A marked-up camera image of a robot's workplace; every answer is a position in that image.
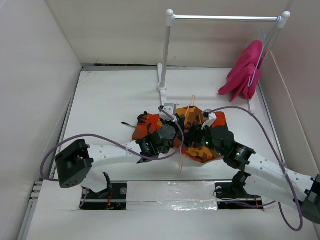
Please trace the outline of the orange camouflage trousers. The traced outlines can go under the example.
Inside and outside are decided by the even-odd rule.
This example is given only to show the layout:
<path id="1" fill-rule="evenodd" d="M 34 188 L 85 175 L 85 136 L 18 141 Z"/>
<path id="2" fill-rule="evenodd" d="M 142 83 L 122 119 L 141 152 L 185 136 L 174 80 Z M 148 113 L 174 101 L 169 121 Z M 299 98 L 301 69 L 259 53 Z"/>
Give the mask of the orange camouflage trousers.
<path id="1" fill-rule="evenodd" d="M 228 125 L 225 114 L 221 111 L 214 114 L 216 119 L 210 127 L 224 127 L 227 129 Z M 196 106 L 178 108 L 176 110 L 176 118 L 179 122 L 183 122 L 181 128 L 185 134 L 194 132 L 196 127 L 202 127 L 202 124 L 205 122 L 203 111 Z M 147 111 L 139 115 L 137 120 L 137 126 L 132 135 L 134 141 L 143 139 L 159 130 L 165 124 L 171 123 L 170 121 L 163 120 L 159 114 L 151 114 Z M 217 160 L 220 157 L 217 152 L 202 144 L 197 145 L 195 142 L 184 143 L 181 151 L 184 155 L 202 164 Z"/>

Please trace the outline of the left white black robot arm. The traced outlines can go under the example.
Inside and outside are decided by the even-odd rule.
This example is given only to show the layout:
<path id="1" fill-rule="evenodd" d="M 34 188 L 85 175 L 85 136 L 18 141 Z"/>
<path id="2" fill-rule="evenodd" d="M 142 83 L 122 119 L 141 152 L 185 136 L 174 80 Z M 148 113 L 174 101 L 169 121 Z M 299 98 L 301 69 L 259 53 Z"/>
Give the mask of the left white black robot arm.
<path id="1" fill-rule="evenodd" d="M 119 163 L 142 164 L 169 158 L 174 140 L 182 129 L 177 122 L 168 121 L 154 133 L 129 143 L 119 145 L 89 145 L 78 139 L 55 157 L 59 186 L 62 189 L 81 186 L 106 199 L 113 192 L 110 176 L 99 169 Z"/>

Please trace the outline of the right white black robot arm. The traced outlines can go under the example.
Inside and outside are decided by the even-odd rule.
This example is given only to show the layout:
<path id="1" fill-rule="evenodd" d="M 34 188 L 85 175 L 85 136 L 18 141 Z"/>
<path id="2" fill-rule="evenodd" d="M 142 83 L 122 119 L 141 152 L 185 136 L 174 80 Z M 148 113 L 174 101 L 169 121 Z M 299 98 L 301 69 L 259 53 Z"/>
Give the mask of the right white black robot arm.
<path id="1" fill-rule="evenodd" d="M 184 135 L 188 147 L 206 147 L 223 157 L 238 173 L 233 177 L 231 191 L 237 197 L 245 194 L 271 199 L 292 208 L 300 207 L 302 216 L 320 222 L 320 177 L 311 177 L 281 168 L 253 149 L 235 141 L 225 126 L 195 126 Z"/>

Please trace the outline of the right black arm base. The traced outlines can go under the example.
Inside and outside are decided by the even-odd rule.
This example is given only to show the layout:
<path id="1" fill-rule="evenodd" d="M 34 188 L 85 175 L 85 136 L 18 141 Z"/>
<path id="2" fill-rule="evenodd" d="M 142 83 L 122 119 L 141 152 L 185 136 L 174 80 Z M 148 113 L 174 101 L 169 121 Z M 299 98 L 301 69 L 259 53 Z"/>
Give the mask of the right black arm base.
<path id="1" fill-rule="evenodd" d="M 250 195 L 244 190 L 250 175 L 239 171 L 232 180 L 216 181 L 213 196 L 217 199 L 218 210 L 263 209 L 260 196 Z"/>

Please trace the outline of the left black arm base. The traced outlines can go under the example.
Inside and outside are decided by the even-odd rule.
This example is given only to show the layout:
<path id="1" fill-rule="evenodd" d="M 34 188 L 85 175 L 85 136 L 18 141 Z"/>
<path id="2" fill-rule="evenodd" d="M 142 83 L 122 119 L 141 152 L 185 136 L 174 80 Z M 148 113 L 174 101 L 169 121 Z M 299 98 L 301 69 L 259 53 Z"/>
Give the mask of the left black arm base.
<path id="1" fill-rule="evenodd" d="M 80 199 L 80 209 L 87 211 L 124 211 L 127 209 L 127 190 L 128 183 L 123 181 L 113 181 L 112 191 L 99 196 L 97 193 L 88 189 L 83 189 Z"/>

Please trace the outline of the silver taped white panel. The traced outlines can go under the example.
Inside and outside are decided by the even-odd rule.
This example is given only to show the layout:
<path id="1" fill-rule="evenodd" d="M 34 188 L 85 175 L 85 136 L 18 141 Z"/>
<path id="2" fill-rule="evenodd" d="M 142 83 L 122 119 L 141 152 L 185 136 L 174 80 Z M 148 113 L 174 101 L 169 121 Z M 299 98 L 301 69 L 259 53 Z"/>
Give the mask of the silver taped white panel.
<path id="1" fill-rule="evenodd" d="M 213 181 L 130 181 L 128 211 L 215 211 Z"/>

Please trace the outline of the magenta pink garment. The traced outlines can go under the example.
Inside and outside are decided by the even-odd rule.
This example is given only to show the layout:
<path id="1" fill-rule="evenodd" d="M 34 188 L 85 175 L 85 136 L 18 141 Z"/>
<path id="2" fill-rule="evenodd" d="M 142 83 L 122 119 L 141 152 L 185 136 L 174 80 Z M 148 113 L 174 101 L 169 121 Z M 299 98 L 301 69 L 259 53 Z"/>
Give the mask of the magenta pink garment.
<path id="1" fill-rule="evenodd" d="M 227 75 L 227 82 L 218 93 L 222 96 L 232 93 L 230 102 L 241 95 L 246 100 L 251 100 L 256 92 L 261 71 L 258 69 L 263 43 L 254 40 L 242 52 L 233 69 Z"/>

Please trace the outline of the white metal clothes rack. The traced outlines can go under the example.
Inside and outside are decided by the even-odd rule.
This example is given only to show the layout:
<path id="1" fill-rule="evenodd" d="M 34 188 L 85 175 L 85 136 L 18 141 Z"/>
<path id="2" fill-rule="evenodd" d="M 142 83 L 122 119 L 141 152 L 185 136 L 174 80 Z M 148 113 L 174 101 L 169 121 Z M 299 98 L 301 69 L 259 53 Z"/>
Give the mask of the white metal clothes rack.
<path id="1" fill-rule="evenodd" d="M 266 44 L 262 60 L 258 67 L 263 64 L 267 58 L 274 43 L 276 42 L 281 30 L 285 27 L 287 21 L 291 17 L 289 11 L 282 13 L 280 22 L 278 23 L 275 31 L 271 34 L 270 39 Z M 168 67 L 169 43 L 171 35 L 171 27 L 174 21 L 229 21 L 229 22 L 276 22 L 278 16 L 227 16 L 227 15 L 176 15 L 172 9 L 166 11 L 166 29 L 164 37 L 164 49 L 162 62 L 157 65 L 158 85 L 160 104 L 164 105 L 167 102 L 167 84 L 166 73 Z"/>

